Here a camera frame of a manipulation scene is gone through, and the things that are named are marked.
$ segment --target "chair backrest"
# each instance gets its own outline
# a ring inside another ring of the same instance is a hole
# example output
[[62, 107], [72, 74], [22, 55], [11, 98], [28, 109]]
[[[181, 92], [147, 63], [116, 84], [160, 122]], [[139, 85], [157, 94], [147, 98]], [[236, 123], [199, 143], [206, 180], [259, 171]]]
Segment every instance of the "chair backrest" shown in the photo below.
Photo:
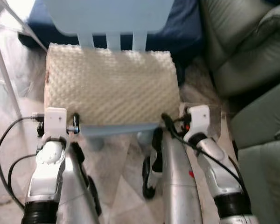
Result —
[[94, 48], [92, 35], [106, 34], [107, 47], [120, 50], [120, 34], [133, 33], [133, 50], [145, 51], [148, 32], [166, 23], [174, 0], [44, 0], [57, 29]]

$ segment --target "black cable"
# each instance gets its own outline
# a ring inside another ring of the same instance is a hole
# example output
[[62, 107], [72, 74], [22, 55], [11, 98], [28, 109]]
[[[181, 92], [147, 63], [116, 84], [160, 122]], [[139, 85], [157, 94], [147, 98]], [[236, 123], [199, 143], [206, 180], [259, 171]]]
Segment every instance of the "black cable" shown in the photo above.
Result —
[[239, 183], [239, 185], [241, 186], [241, 188], [243, 189], [243, 192], [244, 194], [246, 194], [248, 200], [250, 201], [249, 199], [249, 196], [248, 196], [248, 193], [247, 193], [247, 190], [245, 188], [245, 185], [244, 185], [244, 181], [243, 181], [243, 178], [241, 177], [241, 175], [239, 174], [239, 169], [238, 167], [236, 166], [236, 164], [234, 163], [234, 161], [232, 161], [232, 164], [233, 166], [235, 167], [236, 171], [238, 172], [238, 176], [237, 177], [230, 169], [228, 169], [224, 164], [222, 164], [219, 160], [215, 159], [214, 157], [212, 157], [211, 155], [209, 155], [208, 153], [204, 152], [202, 149], [200, 148], [197, 148], [194, 144], [190, 143], [190, 142], [186, 142], [183, 138], [181, 138], [178, 134], [177, 134], [177, 131], [176, 131], [176, 128], [174, 126], [174, 121], [165, 113], [162, 114], [162, 119], [164, 120], [165, 122], [165, 126], [166, 128], [170, 131], [170, 133], [172, 135], [174, 135], [175, 138], [177, 138], [181, 143], [184, 143], [188, 146], [190, 146], [193, 150], [196, 150], [197, 152], [199, 153], [202, 153], [204, 154], [205, 156], [207, 156], [208, 158], [210, 158], [211, 160], [213, 160], [216, 164], [218, 164], [219, 166], [221, 166], [223, 169], [225, 169], [234, 179], [236, 179], [236, 181]]
[[8, 187], [9, 187], [10, 191], [11, 191], [13, 194], [14, 194], [14, 191], [13, 191], [13, 187], [12, 187], [12, 185], [11, 185], [11, 177], [12, 177], [13, 169], [14, 169], [15, 165], [16, 165], [19, 161], [21, 161], [21, 160], [23, 160], [23, 159], [26, 159], [26, 158], [33, 157], [33, 156], [36, 156], [36, 154], [25, 155], [25, 156], [23, 156], [23, 157], [17, 159], [16, 161], [14, 161], [13, 164], [10, 166], [9, 172], [8, 172], [8, 177], [7, 177], [7, 185], [8, 185]]
[[196, 146], [194, 146], [193, 144], [186, 142], [185, 140], [183, 140], [180, 136], [177, 135], [176, 132], [172, 132], [172, 134], [182, 143], [190, 146], [193, 150], [196, 150], [199, 153], [202, 153], [203, 155], [209, 157], [211, 160], [213, 160], [215, 163], [217, 163], [219, 166], [221, 166], [223, 169], [225, 169], [231, 176], [233, 176], [234, 179], [237, 180], [237, 182], [241, 185], [241, 187], [243, 188], [243, 184], [241, 182], [241, 180], [230, 170], [228, 169], [224, 164], [222, 164], [219, 160], [215, 159], [214, 157], [212, 157], [211, 155], [209, 155], [208, 153], [206, 153], [205, 151], [197, 148]]
[[242, 177], [242, 175], [241, 175], [241, 172], [239, 171], [239, 168], [238, 168], [238, 166], [236, 165], [235, 161], [233, 161], [233, 159], [232, 159], [230, 156], [228, 156], [228, 159], [229, 159], [230, 162], [233, 164], [235, 170], [236, 170], [237, 173], [238, 173], [238, 177], [239, 177], [239, 179], [240, 179], [241, 182], [242, 182], [241, 187], [242, 187], [242, 189], [243, 189], [244, 194], [245, 194], [246, 197], [247, 197], [247, 200], [248, 200], [249, 205], [251, 206], [250, 197], [249, 197], [249, 195], [248, 195], [248, 191], [247, 191], [246, 186], [245, 186], [245, 184], [244, 184], [244, 180], [243, 180], [243, 177]]
[[[23, 118], [19, 118], [17, 120], [15, 120], [7, 129], [6, 131], [3, 133], [2, 137], [0, 138], [0, 146], [4, 140], [4, 138], [6, 137], [7, 133], [10, 131], [10, 129], [18, 122], [25, 120], [25, 119], [32, 119], [33, 117], [23, 117]], [[2, 180], [3, 186], [5, 187], [6, 191], [9, 193], [9, 195], [11, 196], [11, 198], [16, 202], [16, 204], [22, 209], [24, 210], [24, 205], [16, 198], [16, 196], [14, 195], [14, 193], [9, 189], [8, 184], [4, 178], [4, 174], [2, 171], [2, 167], [1, 167], [1, 163], [0, 163], [0, 178]]]

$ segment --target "black wire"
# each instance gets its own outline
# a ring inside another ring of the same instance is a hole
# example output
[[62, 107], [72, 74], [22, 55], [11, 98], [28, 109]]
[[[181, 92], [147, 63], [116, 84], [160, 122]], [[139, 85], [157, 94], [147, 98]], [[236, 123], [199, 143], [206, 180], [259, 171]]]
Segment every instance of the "black wire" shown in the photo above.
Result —
[[17, 159], [16, 161], [14, 161], [13, 164], [10, 166], [9, 172], [8, 172], [8, 177], [7, 177], [7, 185], [8, 185], [8, 187], [9, 187], [10, 191], [11, 191], [13, 194], [14, 194], [14, 191], [13, 191], [13, 187], [12, 187], [12, 185], [11, 185], [11, 177], [12, 177], [13, 169], [14, 169], [15, 165], [16, 165], [19, 161], [21, 161], [21, 160], [23, 160], [23, 159], [26, 159], [26, 158], [33, 157], [33, 156], [36, 156], [36, 154], [25, 155], [25, 156], [23, 156], [23, 157]]
[[[32, 119], [32, 117], [23, 117], [23, 118], [19, 118], [17, 120], [15, 120], [7, 129], [6, 131], [3, 133], [2, 137], [0, 138], [0, 146], [4, 140], [4, 138], [6, 137], [7, 133], [10, 131], [10, 129], [18, 122], [25, 120], [25, 119]], [[8, 184], [4, 178], [4, 174], [2, 171], [2, 167], [1, 167], [1, 163], [0, 163], [0, 178], [2, 180], [3, 186], [5, 187], [6, 191], [9, 193], [9, 195], [11, 196], [11, 198], [16, 202], [16, 204], [22, 209], [24, 210], [24, 205], [16, 198], [16, 196], [14, 195], [14, 193], [9, 189]]]
[[209, 155], [208, 153], [202, 151], [202, 149], [200, 148], [197, 148], [195, 145], [191, 144], [190, 142], [186, 142], [184, 139], [182, 139], [180, 136], [178, 136], [178, 134], [174, 131], [170, 131], [180, 142], [190, 146], [193, 150], [196, 150], [197, 152], [199, 153], [202, 153], [204, 154], [205, 156], [209, 157], [211, 160], [213, 160], [215, 163], [217, 163], [219, 166], [221, 166], [223, 169], [225, 169], [234, 179], [236, 179], [236, 181], [239, 183], [239, 185], [241, 186], [245, 196], [247, 197], [247, 200], [248, 200], [248, 203], [249, 205], [251, 205], [251, 201], [250, 201], [250, 198], [249, 198], [249, 195], [248, 195], [248, 191], [245, 187], [245, 184], [244, 184], [244, 180], [243, 180], [243, 177], [236, 165], [236, 163], [228, 156], [229, 160], [231, 161], [231, 163], [233, 164], [237, 174], [238, 174], [238, 177], [230, 170], [228, 169], [224, 164], [222, 164], [219, 160], [215, 159], [214, 157], [212, 157], [211, 155]]
[[223, 169], [225, 169], [228, 173], [230, 173], [230, 175], [233, 176], [234, 179], [237, 180], [237, 182], [241, 185], [242, 187], [242, 182], [241, 180], [230, 170], [228, 169], [224, 164], [222, 164], [219, 160], [215, 159], [214, 157], [212, 157], [211, 155], [209, 155], [208, 153], [206, 153], [205, 151], [202, 151], [201, 149], [197, 148], [195, 145], [191, 144], [190, 142], [186, 142], [184, 139], [182, 139], [180, 136], [177, 135], [176, 132], [172, 132], [172, 134], [174, 135], [174, 137], [176, 137], [180, 142], [190, 146], [193, 150], [196, 150], [199, 153], [202, 153], [203, 155], [209, 157], [211, 160], [213, 160], [215, 163], [217, 163], [219, 166], [221, 166]]
[[228, 159], [230, 160], [230, 162], [233, 164], [235, 170], [237, 171], [238, 177], [239, 177], [239, 179], [240, 179], [241, 182], [242, 182], [241, 187], [242, 187], [242, 189], [243, 189], [243, 192], [244, 192], [244, 194], [245, 194], [246, 197], [247, 197], [247, 200], [248, 200], [249, 205], [251, 205], [250, 197], [249, 197], [249, 195], [248, 195], [248, 191], [247, 191], [246, 186], [245, 186], [245, 184], [244, 184], [244, 180], [243, 180], [243, 177], [242, 177], [242, 175], [241, 175], [241, 172], [239, 171], [239, 168], [238, 168], [238, 166], [236, 165], [235, 161], [233, 161], [233, 159], [232, 159], [230, 156], [228, 156]]

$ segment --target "green leather sofa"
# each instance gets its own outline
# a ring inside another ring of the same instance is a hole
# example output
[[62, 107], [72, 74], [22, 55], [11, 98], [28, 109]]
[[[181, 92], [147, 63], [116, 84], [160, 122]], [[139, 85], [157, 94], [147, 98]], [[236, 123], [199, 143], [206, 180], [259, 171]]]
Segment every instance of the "green leather sofa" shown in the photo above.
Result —
[[217, 92], [252, 101], [230, 122], [252, 211], [260, 224], [280, 224], [280, 5], [200, 0], [200, 10]]
[[204, 59], [222, 97], [280, 77], [280, 5], [265, 0], [200, 0]]
[[280, 84], [231, 120], [238, 162], [260, 224], [280, 224]]

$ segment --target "textured foam cushion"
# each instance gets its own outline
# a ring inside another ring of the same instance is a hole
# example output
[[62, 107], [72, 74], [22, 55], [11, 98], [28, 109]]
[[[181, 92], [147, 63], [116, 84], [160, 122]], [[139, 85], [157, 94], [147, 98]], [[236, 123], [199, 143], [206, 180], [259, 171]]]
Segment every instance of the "textured foam cushion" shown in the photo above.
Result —
[[159, 123], [179, 115], [179, 90], [169, 52], [111, 52], [51, 44], [45, 107], [77, 112], [87, 125]]

